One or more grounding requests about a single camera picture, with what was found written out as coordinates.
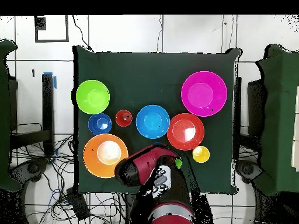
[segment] green tablecloth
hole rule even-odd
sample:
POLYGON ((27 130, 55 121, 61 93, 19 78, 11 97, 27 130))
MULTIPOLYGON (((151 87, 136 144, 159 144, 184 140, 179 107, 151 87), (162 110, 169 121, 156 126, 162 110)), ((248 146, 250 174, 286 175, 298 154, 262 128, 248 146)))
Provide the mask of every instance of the green tablecloth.
MULTIPOLYGON (((231 185, 230 178, 234 61, 240 55, 239 49, 231 49, 227 54, 92 53, 77 46, 73 47, 73 51, 74 92, 79 84, 90 79, 99 80, 107 86, 110 103, 104 113, 112 119, 109 133, 124 141, 129 155, 155 141, 169 144, 166 135, 153 140, 139 134, 135 117, 140 109, 148 104, 157 104, 166 109, 170 118, 179 113, 188 113, 180 98, 180 90, 187 77, 197 71, 211 71, 222 77, 228 90, 225 106, 213 116, 200 118, 205 127, 201 145, 209 148, 210 159, 200 164, 193 160, 191 150, 186 154, 202 192, 233 194, 237 191, 231 185), (121 109, 127 109, 133 115, 133 122, 129 127, 119 127, 115 122, 115 115, 121 109)), ((79 192, 136 193, 138 187, 126 187, 120 185, 115 178, 98 178, 87 171, 83 162, 83 149, 93 137, 88 130, 89 117, 90 115, 79 110, 79 192)), ((183 157, 183 171, 186 163, 186 158, 183 157)))

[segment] blue tape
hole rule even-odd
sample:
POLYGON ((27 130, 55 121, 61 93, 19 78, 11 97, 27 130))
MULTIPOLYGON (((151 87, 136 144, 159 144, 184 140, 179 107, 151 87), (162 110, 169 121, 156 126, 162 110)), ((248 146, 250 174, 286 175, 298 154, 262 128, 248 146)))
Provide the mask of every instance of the blue tape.
POLYGON ((57 88, 56 76, 53 77, 53 86, 55 89, 57 88))

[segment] wire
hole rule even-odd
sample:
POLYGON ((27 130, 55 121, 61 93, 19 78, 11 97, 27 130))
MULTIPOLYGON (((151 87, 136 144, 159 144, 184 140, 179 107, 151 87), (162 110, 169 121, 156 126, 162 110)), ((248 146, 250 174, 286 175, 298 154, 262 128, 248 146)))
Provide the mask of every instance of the wire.
POLYGON ((159 19, 159 22, 161 24, 161 31, 159 32, 159 35, 158 35, 158 42, 157 42, 157 53, 158 53, 158 44, 159 44, 159 39, 160 39, 160 34, 162 32, 162 23, 161 23, 161 18, 162 18, 162 15, 160 15, 160 19, 159 19))
POLYGON ((260 222, 260 221, 258 221, 258 220, 251 220, 251 219, 248 219, 248 218, 237 218, 237 217, 231 217, 231 216, 222 216, 222 217, 218 217, 218 218, 213 219, 213 221, 214 221, 214 220, 221 219, 221 218, 230 218, 230 219, 248 220, 248 221, 251 221, 251 222, 259 222, 259 223, 271 223, 271 222, 260 222))
POLYGON ((221 40, 221 53, 222 53, 222 47, 223 47, 223 22, 224 22, 224 15, 222 15, 222 40, 221 40))
POLYGON ((121 205, 120 205, 120 196, 119 196, 119 193, 117 194, 117 197, 119 199, 119 212, 120 212, 120 214, 119 214, 119 224, 120 224, 120 222, 121 222, 121 205))
MULTIPOLYGON (((75 26, 80 30, 80 32, 81 32, 81 38, 82 38, 82 41, 84 42, 84 44, 86 44, 87 45, 87 43, 84 41, 84 39, 83 39, 83 32, 82 32, 82 30, 81 30, 81 28, 79 27, 79 26, 77 26, 77 24, 76 24, 76 21, 75 21, 75 17, 72 15, 72 19, 74 20, 74 24, 75 24, 75 26)), ((87 45, 87 48, 89 49, 89 50, 91 50, 91 51, 93 51, 93 49, 89 46, 89 45, 87 45)))
POLYGON ((31 124, 38 124, 40 126, 40 130, 43 130, 43 127, 40 123, 28 123, 28 124, 18 124, 18 125, 31 125, 31 124))
POLYGON ((59 216, 61 216, 63 213, 66 213, 67 214, 67 212, 66 211, 62 211, 59 215, 57 215, 51 222, 49 222, 49 223, 47 223, 47 224, 50 224, 50 223, 53 223, 59 216))
POLYGON ((54 190, 52 190, 51 186, 50 186, 50 180, 49 178, 43 173, 44 177, 47 179, 48 181, 48 186, 49 186, 49 189, 52 191, 52 193, 54 192, 54 190))
POLYGON ((231 37, 232 37, 232 31, 233 30, 234 30, 234 15, 232 15, 231 37))

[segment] small blue bowl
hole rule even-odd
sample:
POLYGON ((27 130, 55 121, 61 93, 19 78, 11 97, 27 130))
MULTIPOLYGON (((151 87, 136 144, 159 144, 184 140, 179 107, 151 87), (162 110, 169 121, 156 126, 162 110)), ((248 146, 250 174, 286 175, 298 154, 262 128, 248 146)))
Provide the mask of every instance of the small blue bowl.
POLYGON ((160 138, 166 134, 170 124, 167 111, 157 105, 143 107, 136 116, 139 133, 149 139, 160 138))
POLYGON ((111 119, 105 113, 91 115, 88 120, 88 128, 94 135, 108 133, 111 125, 111 119))

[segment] yellow bowl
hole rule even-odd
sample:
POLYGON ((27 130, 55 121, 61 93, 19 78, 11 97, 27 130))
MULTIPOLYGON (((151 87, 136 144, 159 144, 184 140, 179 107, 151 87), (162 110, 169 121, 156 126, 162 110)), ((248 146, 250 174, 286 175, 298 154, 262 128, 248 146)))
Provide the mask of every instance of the yellow bowl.
POLYGON ((210 158, 210 151, 204 146, 198 146, 193 149, 192 156, 196 162, 204 163, 210 158))

